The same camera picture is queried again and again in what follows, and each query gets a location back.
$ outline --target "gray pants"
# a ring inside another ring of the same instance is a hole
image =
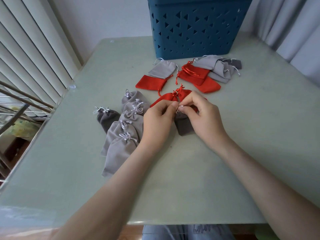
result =
[[[235,240],[227,225],[145,225],[142,240]]]

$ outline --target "wall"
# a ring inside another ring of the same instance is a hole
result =
[[[151,36],[147,0],[49,0],[79,59],[85,62],[103,38]],[[253,0],[242,31],[252,31]]]

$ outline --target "clear plastic table cover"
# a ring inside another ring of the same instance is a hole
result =
[[[320,91],[276,52],[239,33],[224,56],[242,61],[218,92],[227,133],[278,178],[320,206]],[[153,66],[152,37],[104,39],[75,78],[53,116],[16,166],[0,193],[0,229],[62,226],[107,179],[101,176],[105,132],[92,112],[120,112],[128,88]],[[181,67],[188,59],[175,60]],[[186,89],[195,87],[178,79]],[[162,93],[171,92],[171,78]],[[140,90],[152,103],[154,91]],[[196,136],[174,125],[148,173],[129,224],[265,223],[228,167]]]

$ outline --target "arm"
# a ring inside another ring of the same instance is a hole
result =
[[[138,147],[110,180],[62,226],[54,240],[118,238],[146,170],[168,137],[177,108],[178,102],[163,100],[148,109]]]
[[[242,150],[223,128],[219,109],[196,92],[181,103],[197,135],[231,168],[281,239],[320,239],[320,209]],[[189,105],[199,109],[196,114]]]

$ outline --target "curtain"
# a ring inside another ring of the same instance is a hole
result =
[[[0,0],[1,81],[54,106],[80,68],[47,0]]]
[[[320,86],[320,0],[260,0],[254,33]]]

